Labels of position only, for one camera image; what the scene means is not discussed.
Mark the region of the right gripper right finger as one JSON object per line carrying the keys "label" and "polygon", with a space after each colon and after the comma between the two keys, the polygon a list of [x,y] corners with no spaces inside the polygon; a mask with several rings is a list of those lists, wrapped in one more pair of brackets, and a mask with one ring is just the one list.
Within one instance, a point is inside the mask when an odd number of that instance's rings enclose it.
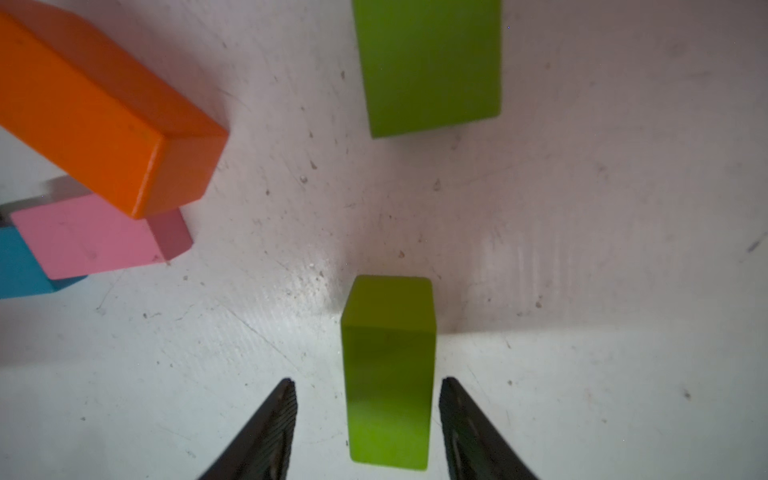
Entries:
{"label": "right gripper right finger", "polygon": [[439,411],[450,479],[538,479],[454,377],[442,380]]}

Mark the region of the green block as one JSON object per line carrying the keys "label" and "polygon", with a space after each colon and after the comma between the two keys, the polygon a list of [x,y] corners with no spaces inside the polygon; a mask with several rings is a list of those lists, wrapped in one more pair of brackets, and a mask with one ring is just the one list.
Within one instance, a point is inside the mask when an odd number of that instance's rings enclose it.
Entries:
{"label": "green block", "polygon": [[357,0],[352,6],[372,137],[499,115],[501,1]]}
{"label": "green block", "polygon": [[437,342],[431,281],[358,276],[341,338],[351,459],[426,470]]}

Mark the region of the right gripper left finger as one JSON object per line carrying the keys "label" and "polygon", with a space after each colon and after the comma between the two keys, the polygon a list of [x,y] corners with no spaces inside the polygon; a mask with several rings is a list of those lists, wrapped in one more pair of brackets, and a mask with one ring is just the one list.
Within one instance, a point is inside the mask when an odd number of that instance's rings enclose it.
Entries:
{"label": "right gripper left finger", "polygon": [[199,479],[285,479],[297,410],[295,382],[284,378]]}

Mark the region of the pink block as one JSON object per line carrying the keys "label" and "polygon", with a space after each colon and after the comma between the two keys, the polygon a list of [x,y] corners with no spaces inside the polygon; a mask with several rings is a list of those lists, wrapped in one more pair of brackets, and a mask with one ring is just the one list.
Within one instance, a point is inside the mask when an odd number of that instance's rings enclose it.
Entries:
{"label": "pink block", "polygon": [[11,221],[52,280],[165,263],[193,245],[180,210],[134,219],[96,194],[18,210]]}

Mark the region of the teal block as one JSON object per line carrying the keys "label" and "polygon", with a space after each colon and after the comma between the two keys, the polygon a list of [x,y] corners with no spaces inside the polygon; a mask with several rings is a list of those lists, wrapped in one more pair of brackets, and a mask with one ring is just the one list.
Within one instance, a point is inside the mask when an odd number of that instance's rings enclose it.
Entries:
{"label": "teal block", "polygon": [[48,278],[15,227],[1,228],[1,299],[58,292],[85,276]]}

